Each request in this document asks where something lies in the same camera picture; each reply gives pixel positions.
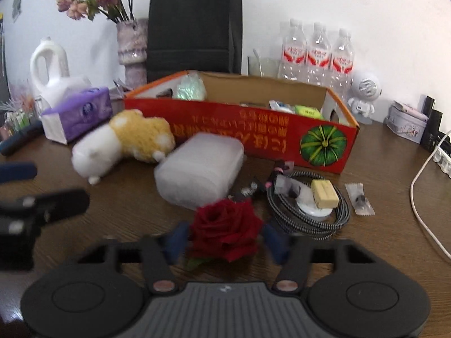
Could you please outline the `water bottle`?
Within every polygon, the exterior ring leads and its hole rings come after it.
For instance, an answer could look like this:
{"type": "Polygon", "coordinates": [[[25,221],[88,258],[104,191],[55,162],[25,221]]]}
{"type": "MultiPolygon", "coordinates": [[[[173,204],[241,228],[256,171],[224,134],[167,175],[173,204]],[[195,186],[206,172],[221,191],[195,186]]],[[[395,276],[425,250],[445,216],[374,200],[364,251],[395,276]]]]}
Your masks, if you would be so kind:
{"type": "Polygon", "coordinates": [[[306,81],[315,86],[324,86],[331,60],[331,44],[326,35],[326,27],[315,22],[309,40],[306,57],[306,81]]]}
{"type": "Polygon", "coordinates": [[[332,50],[330,64],[330,88],[341,97],[349,90],[350,77],[355,60],[350,31],[340,28],[339,36],[332,50]]]}
{"type": "Polygon", "coordinates": [[[288,33],[282,43],[279,79],[301,81],[306,62],[306,45],[302,22],[291,18],[288,33]]]}

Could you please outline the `yellow eraser block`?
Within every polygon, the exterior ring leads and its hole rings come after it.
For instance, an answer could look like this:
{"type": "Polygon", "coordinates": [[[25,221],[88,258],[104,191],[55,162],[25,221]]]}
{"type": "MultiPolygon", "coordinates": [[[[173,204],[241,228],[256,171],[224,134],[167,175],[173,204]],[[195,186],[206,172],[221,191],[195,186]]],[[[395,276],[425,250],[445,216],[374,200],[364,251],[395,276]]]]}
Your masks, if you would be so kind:
{"type": "Polygon", "coordinates": [[[331,181],[314,179],[310,183],[310,189],[317,208],[334,209],[339,205],[339,196],[331,181]]]}

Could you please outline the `white power strip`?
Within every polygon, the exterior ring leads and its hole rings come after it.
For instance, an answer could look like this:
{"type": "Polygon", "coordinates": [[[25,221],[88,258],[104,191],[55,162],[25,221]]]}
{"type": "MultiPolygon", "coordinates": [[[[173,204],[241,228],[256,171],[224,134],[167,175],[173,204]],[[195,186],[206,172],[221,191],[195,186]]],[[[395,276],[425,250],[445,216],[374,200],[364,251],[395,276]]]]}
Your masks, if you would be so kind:
{"type": "Polygon", "coordinates": [[[443,149],[443,145],[446,144],[446,142],[441,143],[440,145],[437,145],[434,148],[433,151],[433,161],[437,164],[437,166],[441,169],[441,171],[449,178],[451,178],[451,159],[450,154],[447,153],[443,149]]]}

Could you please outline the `red rose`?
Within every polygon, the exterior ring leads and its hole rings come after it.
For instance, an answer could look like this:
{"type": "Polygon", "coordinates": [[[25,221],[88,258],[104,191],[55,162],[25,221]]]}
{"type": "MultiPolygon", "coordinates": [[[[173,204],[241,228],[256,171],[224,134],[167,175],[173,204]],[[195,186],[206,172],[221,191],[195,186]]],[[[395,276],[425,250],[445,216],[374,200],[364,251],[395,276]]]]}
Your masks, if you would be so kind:
{"type": "Polygon", "coordinates": [[[258,252],[258,236],[264,221],[251,201],[228,198],[198,208],[190,225],[187,256],[193,259],[223,259],[229,263],[258,252]]]}

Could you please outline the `white robot speaker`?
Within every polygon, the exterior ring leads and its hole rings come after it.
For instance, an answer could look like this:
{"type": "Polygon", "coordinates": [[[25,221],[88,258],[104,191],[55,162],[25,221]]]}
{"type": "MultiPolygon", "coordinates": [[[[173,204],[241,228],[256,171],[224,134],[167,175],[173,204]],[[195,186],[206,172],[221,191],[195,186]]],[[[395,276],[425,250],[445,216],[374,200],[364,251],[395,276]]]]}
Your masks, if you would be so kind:
{"type": "Polygon", "coordinates": [[[372,124],[374,102],[381,96],[381,83],[372,72],[356,71],[351,78],[348,106],[357,122],[372,124]]]}

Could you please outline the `yellow white plush toy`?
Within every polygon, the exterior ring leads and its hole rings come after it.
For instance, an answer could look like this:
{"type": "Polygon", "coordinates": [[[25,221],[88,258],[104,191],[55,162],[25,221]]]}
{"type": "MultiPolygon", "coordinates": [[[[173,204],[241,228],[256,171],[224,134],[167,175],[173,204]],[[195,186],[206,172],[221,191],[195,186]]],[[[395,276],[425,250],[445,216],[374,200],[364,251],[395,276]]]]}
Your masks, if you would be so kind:
{"type": "Polygon", "coordinates": [[[163,117],[124,110],[78,141],[71,161],[73,169],[95,185],[124,158],[160,163],[175,146],[171,126],[163,117]]]}

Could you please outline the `greenish plastic bag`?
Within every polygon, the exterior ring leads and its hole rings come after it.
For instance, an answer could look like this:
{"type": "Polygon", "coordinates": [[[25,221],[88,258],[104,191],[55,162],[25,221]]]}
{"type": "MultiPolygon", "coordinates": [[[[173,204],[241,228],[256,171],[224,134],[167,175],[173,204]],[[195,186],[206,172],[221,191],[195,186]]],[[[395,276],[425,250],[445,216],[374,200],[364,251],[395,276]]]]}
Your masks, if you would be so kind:
{"type": "Polygon", "coordinates": [[[190,72],[180,81],[173,94],[175,99],[185,101],[204,101],[207,98],[203,80],[197,72],[190,72]]]}

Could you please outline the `purple patterned vase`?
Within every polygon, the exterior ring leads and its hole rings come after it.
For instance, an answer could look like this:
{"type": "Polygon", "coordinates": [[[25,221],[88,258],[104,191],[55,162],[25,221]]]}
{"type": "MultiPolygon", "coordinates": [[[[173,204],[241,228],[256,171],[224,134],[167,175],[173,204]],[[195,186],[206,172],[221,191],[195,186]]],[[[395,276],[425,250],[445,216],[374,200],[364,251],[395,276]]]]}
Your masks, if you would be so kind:
{"type": "Polygon", "coordinates": [[[125,85],[133,90],[147,83],[148,19],[120,22],[116,28],[118,62],[125,68],[125,85]]]}

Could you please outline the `green tissue pack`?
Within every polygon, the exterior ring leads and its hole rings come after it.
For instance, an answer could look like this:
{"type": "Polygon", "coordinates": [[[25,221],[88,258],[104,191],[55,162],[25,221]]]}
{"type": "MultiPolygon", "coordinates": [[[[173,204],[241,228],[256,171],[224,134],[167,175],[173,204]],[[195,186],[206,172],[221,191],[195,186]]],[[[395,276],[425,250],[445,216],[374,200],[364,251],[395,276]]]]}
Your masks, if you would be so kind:
{"type": "Polygon", "coordinates": [[[303,105],[295,105],[294,111],[297,115],[303,116],[303,117],[310,117],[314,119],[320,119],[323,120],[323,116],[317,108],[303,106],[303,105]]]}

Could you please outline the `middle water bottle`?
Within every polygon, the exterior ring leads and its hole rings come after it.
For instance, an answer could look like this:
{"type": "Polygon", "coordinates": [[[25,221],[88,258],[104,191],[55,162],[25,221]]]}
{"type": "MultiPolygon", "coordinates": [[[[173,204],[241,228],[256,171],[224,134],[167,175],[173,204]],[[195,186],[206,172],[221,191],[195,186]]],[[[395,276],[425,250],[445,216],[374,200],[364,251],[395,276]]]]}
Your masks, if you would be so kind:
{"type": "Polygon", "coordinates": [[[331,44],[326,35],[326,27],[315,22],[309,40],[306,57],[306,81],[315,86],[324,86],[331,60],[331,44]]]}

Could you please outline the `glass cup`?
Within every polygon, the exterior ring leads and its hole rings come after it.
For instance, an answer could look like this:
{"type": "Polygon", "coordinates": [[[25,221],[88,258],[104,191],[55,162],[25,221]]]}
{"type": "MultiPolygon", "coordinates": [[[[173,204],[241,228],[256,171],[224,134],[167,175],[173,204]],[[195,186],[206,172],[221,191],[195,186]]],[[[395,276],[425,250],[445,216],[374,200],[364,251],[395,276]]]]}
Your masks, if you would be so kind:
{"type": "Polygon", "coordinates": [[[248,75],[277,78],[280,61],[268,57],[248,56],[248,75]]]}

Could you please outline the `red cardboard box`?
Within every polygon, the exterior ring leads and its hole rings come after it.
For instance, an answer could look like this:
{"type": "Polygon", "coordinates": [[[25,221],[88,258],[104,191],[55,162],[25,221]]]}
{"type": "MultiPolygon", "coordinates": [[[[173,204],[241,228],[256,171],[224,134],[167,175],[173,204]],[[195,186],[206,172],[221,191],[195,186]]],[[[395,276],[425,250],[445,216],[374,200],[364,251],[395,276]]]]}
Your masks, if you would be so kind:
{"type": "Polygon", "coordinates": [[[205,132],[242,142],[248,156],[291,160],[296,165],[340,174],[359,133],[359,124],[328,88],[268,77],[198,72],[204,101],[169,97],[188,71],[177,72],[129,92],[126,109],[163,117],[177,143],[205,132]],[[269,101],[320,110],[323,120],[269,108],[269,101]]]}

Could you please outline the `purple tissue box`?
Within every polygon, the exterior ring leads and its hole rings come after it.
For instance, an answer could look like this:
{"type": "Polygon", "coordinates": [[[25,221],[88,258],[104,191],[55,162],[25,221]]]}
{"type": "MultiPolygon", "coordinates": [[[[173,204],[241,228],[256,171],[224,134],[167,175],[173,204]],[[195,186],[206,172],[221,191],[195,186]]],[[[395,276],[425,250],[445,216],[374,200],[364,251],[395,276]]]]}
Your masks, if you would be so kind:
{"type": "Polygon", "coordinates": [[[41,93],[45,137],[64,145],[112,117],[109,89],[93,87],[86,77],[62,78],[41,93]]]}

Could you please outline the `left water bottle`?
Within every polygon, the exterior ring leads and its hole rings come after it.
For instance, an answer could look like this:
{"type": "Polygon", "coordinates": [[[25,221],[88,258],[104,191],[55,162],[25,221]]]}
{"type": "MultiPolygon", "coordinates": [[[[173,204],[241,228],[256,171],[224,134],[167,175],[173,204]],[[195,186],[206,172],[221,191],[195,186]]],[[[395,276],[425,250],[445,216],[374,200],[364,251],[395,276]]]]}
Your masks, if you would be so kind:
{"type": "Polygon", "coordinates": [[[288,33],[282,43],[279,79],[301,81],[306,62],[306,45],[302,22],[291,18],[288,33]]]}

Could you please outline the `white round lid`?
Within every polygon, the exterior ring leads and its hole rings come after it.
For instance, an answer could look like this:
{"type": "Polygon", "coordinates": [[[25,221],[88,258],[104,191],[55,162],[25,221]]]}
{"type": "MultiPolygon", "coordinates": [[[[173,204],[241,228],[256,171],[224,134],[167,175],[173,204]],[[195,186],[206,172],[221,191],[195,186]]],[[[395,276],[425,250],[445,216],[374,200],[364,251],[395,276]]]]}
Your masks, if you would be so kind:
{"type": "Polygon", "coordinates": [[[332,208],[318,208],[312,198],[297,198],[298,208],[315,221],[325,221],[332,213],[332,208]]]}

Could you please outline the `blue patterned packet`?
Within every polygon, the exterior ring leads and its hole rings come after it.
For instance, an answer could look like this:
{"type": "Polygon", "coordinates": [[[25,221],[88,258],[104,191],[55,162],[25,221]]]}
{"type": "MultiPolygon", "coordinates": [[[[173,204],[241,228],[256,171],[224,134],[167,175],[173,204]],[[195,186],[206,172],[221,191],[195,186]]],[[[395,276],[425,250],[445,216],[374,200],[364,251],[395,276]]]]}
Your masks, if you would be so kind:
{"type": "Polygon", "coordinates": [[[295,114],[295,108],[289,104],[284,104],[282,101],[271,100],[268,102],[269,108],[276,112],[285,112],[289,114],[295,114]]]}

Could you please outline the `right water bottle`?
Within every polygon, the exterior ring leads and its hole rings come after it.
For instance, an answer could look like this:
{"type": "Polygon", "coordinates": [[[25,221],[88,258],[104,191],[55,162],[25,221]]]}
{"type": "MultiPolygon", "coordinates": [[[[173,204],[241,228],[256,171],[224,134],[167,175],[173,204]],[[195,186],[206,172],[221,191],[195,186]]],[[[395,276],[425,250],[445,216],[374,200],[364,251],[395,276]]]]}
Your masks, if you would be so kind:
{"type": "Polygon", "coordinates": [[[340,28],[339,36],[332,50],[330,64],[330,88],[341,97],[349,90],[350,77],[355,60],[350,31],[340,28]]]}

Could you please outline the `small clear candy wrapper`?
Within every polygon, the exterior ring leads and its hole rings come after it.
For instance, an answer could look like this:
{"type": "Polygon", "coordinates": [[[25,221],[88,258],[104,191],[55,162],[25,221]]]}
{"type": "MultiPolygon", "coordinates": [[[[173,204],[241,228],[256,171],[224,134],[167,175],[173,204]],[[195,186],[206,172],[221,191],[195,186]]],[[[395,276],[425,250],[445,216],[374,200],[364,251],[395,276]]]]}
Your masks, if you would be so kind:
{"type": "Polygon", "coordinates": [[[348,192],[349,200],[354,208],[355,214],[358,216],[374,216],[375,211],[364,193],[362,183],[345,184],[348,192]]]}

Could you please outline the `white detergent jug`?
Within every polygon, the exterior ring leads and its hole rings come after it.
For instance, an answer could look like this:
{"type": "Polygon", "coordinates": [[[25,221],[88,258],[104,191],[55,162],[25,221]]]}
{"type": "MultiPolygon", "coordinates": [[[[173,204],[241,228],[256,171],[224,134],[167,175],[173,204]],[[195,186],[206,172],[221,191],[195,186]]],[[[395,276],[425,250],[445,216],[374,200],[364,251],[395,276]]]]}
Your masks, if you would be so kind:
{"type": "Polygon", "coordinates": [[[55,86],[62,78],[70,76],[67,52],[50,37],[41,39],[30,58],[30,78],[35,96],[55,86]],[[42,59],[47,73],[47,82],[41,80],[39,60],[42,59]]]}

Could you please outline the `lavender tin box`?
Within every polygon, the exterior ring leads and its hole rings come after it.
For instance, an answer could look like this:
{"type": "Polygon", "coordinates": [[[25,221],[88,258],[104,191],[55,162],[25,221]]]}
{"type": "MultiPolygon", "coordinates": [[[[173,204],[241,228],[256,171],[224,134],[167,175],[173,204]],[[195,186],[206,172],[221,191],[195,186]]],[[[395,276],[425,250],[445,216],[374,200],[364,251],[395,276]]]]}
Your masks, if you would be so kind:
{"type": "Polygon", "coordinates": [[[393,101],[384,123],[397,136],[419,144],[429,118],[408,104],[393,101]]]}

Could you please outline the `black paper bag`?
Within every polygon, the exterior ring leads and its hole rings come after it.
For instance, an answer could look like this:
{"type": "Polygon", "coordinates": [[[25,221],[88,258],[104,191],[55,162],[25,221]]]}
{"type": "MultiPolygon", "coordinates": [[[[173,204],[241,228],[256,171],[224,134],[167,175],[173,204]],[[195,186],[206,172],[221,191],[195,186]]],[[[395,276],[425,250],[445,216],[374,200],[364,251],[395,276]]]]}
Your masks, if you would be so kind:
{"type": "Polygon", "coordinates": [[[242,0],[150,0],[147,81],[184,70],[242,73],[242,0]]]}

